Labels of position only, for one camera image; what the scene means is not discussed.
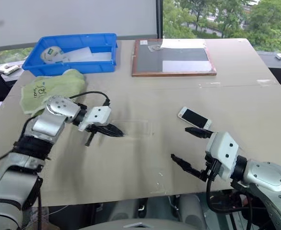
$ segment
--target tree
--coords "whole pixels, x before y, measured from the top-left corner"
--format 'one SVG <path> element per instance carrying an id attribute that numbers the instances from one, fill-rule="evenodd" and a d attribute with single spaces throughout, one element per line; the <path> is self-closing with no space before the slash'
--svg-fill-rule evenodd
<path id="1" fill-rule="evenodd" d="M 207 19 L 206 19 L 206 18 L 201 18 L 201 19 L 199 20 L 199 22 L 198 22 L 198 25 L 199 25 L 199 27 L 200 27 L 200 33 L 202 33 L 202 29 L 203 29 L 204 27 L 206 27 L 206 25 L 207 25 Z"/>
<path id="2" fill-rule="evenodd" d="M 235 30 L 239 30 L 241 23 L 246 19 L 243 5 L 247 0 L 220 0 L 217 2 L 218 16 L 215 21 L 222 33 L 222 38 Z"/>
<path id="3" fill-rule="evenodd" d="M 13 61 L 22 61 L 30 54 L 32 49 L 33 48 L 24 48 L 0 51 L 0 64 Z"/>
<path id="4" fill-rule="evenodd" d="M 255 49 L 281 52 L 281 0 L 262 0 L 252 8 L 246 37 Z"/>
<path id="5" fill-rule="evenodd" d="M 187 23 L 187 26 L 189 27 L 190 24 L 192 24 L 192 23 L 194 23 L 196 21 L 196 16 L 195 15 L 191 15 L 189 13 L 189 9 L 184 8 L 184 9 L 182 9 L 182 11 L 183 11 L 182 12 L 182 16 L 183 16 L 182 20 L 185 23 Z"/>
<path id="6" fill-rule="evenodd" d="M 195 38 L 191 29 L 182 26 L 188 11 L 184 11 L 174 0 L 163 1 L 163 34 L 165 38 Z"/>
<path id="7" fill-rule="evenodd" d="M 281 30 L 281 0 L 262 0 L 252 8 L 248 30 Z"/>
<path id="8" fill-rule="evenodd" d="M 196 16 L 196 31 L 201 16 L 206 18 L 208 15 L 210 4 L 211 0 L 180 0 L 180 6 L 189 9 Z"/>

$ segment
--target white panel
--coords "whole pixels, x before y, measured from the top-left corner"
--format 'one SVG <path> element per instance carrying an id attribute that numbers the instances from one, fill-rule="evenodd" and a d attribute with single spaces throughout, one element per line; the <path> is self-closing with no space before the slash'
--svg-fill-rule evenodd
<path id="1" fill-rule="evenodd" d="M 211 69 L 209 61 L 163 61 L 163 72 L 205 72 Z"/>
<path id="2" fill-rule="evenodd" d="M 155 0 L 0 0 L 0 46 L 86 33 L 154 35 Z"/>

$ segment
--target white object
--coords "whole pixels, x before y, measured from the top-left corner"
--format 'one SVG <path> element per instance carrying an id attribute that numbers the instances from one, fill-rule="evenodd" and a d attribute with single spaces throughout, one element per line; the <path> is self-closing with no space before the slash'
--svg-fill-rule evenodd
<path id="1" fill-rule="evenodd" d="M 187 107 L 183 107 L 178 114 L 178 117 L 182 120 L 196 126 L 199 128 L 208 129 L 212 124 L 212 121 L 196 114 L 192 110 L 188 109 Z"/>
<path id="2" fill-rule="evenodd" d="M 93 56 L 89 47 L 76 49 L 65 53 L 65 55 L 70 60 L 70 62 L 83 61 Z"/>
<path id="3" fill-rule="evenodd" d="M 140 45 L 148 45 L 148 41 L 147 40 L 140 40 Z"/>
<path id="4" fill-rule="evenodd" d="M 108 106 L 97 106 L 88 110 L 84 119 L 79 124 L 79 131 L 84 131 L 89 125 L 106 125 L 111 115 L 111 108 Z"/>
<path id="5" fill-rule="evenodd" d="M 14 61 L 14 62 L 9 62 L 7 63 L 8 65 L 10 66 L 22 66 L 24 63 L 24 61 Z M 5 80 L 5 81 L 16 81 L 19 79 L 20 75 L 23 73 L 23 69 L 22 68 L 19 68 L 18 71 L 15 71 L 13 73 L 11 73 L 9 76 L 5 75 L 5 74 L 2 74 L 2 78 Z"/>
<path id="6" fill-rule="evenodd" d="M 209 61 L 163 61 L 163 72 L 206 72 L 211 69 Z"/>
<path id="7" fill-rule="evenodd" d="M 69 59 L 66 57 L 66 54 L 61 50 L 58 46 L 51 46 L 45 49 L 41 55 L 40 58 L 46 63 L 46 64 L 54 64 L 54 63 L 60 63 L 60 62 L 69 62 Z"/>
<path id="8" fill-rule="evenodd" d="M 93 53 L 91 57 L 84 59 L 83 61 L 110 61 L 112 59 L 111 52 Z"/>
<path id="9" fill-rule="evenodd" d="M 92 0 L 90 7 L 88 0 L 61 3 L 19 0 L 12 5 L 9 0 L 0 1 L 0 46 L 36 43 L 46 35 L 112 32 L 117 36 L 156 37 L 153 0 Z"/>
<path id="10" fill-rule="evenodd" d="M 195 49 L 205 48 L 206 42 L 204 39 L 163 39 L 161 48 L 172 49 Z"/>
<path id="11" fill-rule="evenodd" d="M 277 54 L 276 54 L 276 58 L 277 58 L 278 60 L 281 60 L 281 53 L 277 53 Z"/>
<path id="12" fill-rule="evenodd" d="M 218 175 L 225 181 L 229 180 L 237 158 L 238 144 L 228 132 L 212 133 L 206 147 L 206 153 L 220 161 Z"/>
<path id="13" fill-rule="evenodd" d="M 19 68 L 20 67 L 17 65 L 10 66 L 8 64 L 4 64 L 4 65 L 0 66 L 0 72 L 4 73 L 5 75 L 9 75 L 9 74 L 15 72 L 16 70 L 18 70 Z"/>

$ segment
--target beige table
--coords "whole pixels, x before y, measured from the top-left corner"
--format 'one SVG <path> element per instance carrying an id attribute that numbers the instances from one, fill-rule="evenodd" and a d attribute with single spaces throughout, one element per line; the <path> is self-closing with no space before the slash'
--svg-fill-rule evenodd
<path id="1" fill-rule="evenodd" d="M 281 165 L 281 86 L 245 39 L 207 40 L 215 77 L 132 78 L 133 41 L 118 42 L 114 73 L 88 74 L 88 90 L 111 99 L 113 123 L 127 136 L 88 134 L 66 125 L 42 176 L 45 206 L 104 202 L 205 191 L 205 183 L 182 171 L 170 154 L 204 168 L 207 139 L 184 131 L 177 118 L 183 106 L 213 121 L 212 130 L 229 131 L 244 156 Z M 0 108 L 0 155 L 12 148 L 26 120 L 20 88 L 34 77 L 24 72 Z M 87 95 L 88 106 L 103 98 Z M 218 179 L 213 189 L 229 188 Z"/>

